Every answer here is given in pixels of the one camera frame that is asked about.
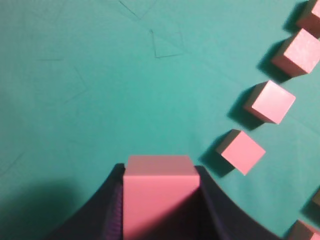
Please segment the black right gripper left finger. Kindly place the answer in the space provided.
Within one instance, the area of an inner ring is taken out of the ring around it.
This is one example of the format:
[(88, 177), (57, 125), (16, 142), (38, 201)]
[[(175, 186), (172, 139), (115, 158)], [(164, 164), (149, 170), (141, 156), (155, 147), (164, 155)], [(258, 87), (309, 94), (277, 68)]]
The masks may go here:
[(47, 239), (122, 240), (124, 173), (125, 165), (115, 164), (94, 195)]

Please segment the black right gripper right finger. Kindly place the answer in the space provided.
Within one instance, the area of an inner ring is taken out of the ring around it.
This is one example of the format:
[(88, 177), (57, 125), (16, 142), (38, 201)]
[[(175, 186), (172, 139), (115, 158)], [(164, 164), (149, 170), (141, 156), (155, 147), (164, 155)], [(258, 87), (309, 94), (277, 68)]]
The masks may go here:
[(195, 168), (200, 176), (200, 240), (280, 239), (237, 206), (205, 167)]

